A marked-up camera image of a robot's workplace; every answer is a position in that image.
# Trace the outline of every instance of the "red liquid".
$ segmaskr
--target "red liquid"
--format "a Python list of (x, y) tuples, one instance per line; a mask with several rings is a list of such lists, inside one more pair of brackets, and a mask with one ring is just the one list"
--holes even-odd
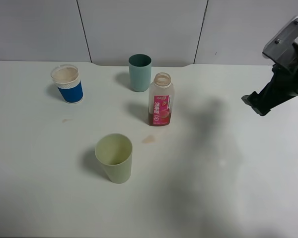
[(167, 116), (168, 117), (168, 123), (162, 124), (162, 125), (154, 125), (153, 124), (153, 114), (151, 114), (151, 113), (148, 113), (148, 114), (149, 114), (149, 125), (152, 125), (152, 126), (164, 126), (164, 125), (169, 125), (170, 124), (171, 114), (172, 113), (169, 113), (169, 115)]

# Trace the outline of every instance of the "cup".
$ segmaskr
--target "cup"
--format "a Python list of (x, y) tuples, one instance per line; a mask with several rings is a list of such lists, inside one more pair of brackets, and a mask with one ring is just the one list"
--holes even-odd
[(144, 92), (150, 86), (151, 58), (138, 54), (129, 58), (129, 75), (131, 88), (136, 92)]
[(96, 158), (113, 183), (124, 183), (131, 175), (133, 145), (122, 134), (110, 134), (95, 146)]
[(54, 84), (67, 103), (79, 103), (83, 99), (78, 69), (71, 64), (57, 66), (51, 72)]

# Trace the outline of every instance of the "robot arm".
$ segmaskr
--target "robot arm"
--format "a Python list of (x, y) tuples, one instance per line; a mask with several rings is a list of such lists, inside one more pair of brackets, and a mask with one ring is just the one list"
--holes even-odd
[(255, 91), (242, 100), (261, 116), (273, 107), (298, 96), (298, 16), (289, 21), (264, 47), (263, 55), (275, 62), (273, 78), (258, 94)]

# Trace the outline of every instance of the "cup rim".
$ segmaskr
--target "cup rim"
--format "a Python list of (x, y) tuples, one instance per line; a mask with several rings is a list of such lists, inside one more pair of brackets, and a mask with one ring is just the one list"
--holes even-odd
[[(70, 78), (73, 78), (73, 77), (76, 77), (75, 79), (71, 80), (70, 82), (59, 82), (57, 81), (54, 77), (53, 77), (53, 73), (55, 73), (56, 71), (58, 71), (58, 68), (61, 68), (61, 67), (65, 67), (65, 66), (68, 66), (68, 67), (71, 67), (71, 68), (74, 68), (77, 70), (77, 73), (70, 77)], [(53, 80), (53, 82), (57, 83), (57, 84), (61, 84), (61, 85), (65, 85), (65, 84), (70, 84), (70, 83), (73, 83), (75, 82), (75, 80), (78, 79), (78, 76), (79, 76), (79, 72), (78, 72), (78, 68), (75, 66), (75, 65), (72, 65), (72, 64), (61, 64), (61, 65), (58, 65), (56, 66), (55, 68), (52, 69), (51, 73), (50, 73), (50, 76)]]
[[(122, 135), (124, 138), (126, 138), (126, 139), (129, 141), (129, 143), (130, 143), (130, 145), (131, 145), (131, 151), (130, 151), (130, 154), (129, 154), (128, 158), (125, 159), (123, 162), (121, 162), (121, 163), (119, 163), (119, 164), (116, 164), (116, 165), (109, 165), (109, 164), (103, 163), (102, 161), (99, 160), (99, 158), (97, 157), (97, 154), (96, 154), (96, 148), (97, 148), (97, 145), (99, 144), (99, 142), (100, 142), (102, 139), (104, 139), (104, 138), (106, 138), (106, 137), (109, 137), (109, 136), (112, 136), (112, 135)], [(111, 134), (105, 135), (104, 137), (102, 137), (102, 138), (99, 139), (99, 141), (98, 141), (98, 142), (96, 143), (96, 145), (95, 145), (94, 152), (95, 152), (95, 157), (96, 157), (96, 159), (97, 159), (100, 163), (102, 163), (103, 165), (106, 165), (106, 166), (118, 166), (118, 165), (121, 165), (121, 164), (125, 163), (125, 162), (130, 158), (130, 156), (131, 156), (132, 153), (133, 153), (133, 144), (132, 144), (131, 140), (130, 140), (127, 136), (125, 136), (125, 135), (123, 135), (123, 134), (120, 134), (120, 133), (111, 133)]]
[[(144, 66), (136, 66), (136, 65), (133, 65), (132, 63), (130, 63), (130, 60), (131, 60), (132, 57), (136, 57), (136, 56), (146, 57), (146, 58), (148, 58), (148, 59), (150, 60), (150, 62), (149, 62), (148, 64), (144, 65)], [(150, 64), (152, 63), (152, 59), (151, 59), (150, 56), (145, 55), (145, 54), (135, 54), (135, 55), (132, 55), (132, 56), (129, 57), (129, 59), (128, 59), (128, 63), (129, 63), (130, 65), (132, 65), (133, 67), (142, 68), (142, 67), (147, 67), (148, 65), (150, 65)]]

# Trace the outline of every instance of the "bottle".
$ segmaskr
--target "bottle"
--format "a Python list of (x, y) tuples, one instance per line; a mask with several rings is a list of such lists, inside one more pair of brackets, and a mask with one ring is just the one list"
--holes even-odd
[(169, 125), (174, 99), (174, 86), (167, 73), (158, 73), (149, 88), (149, 125)]

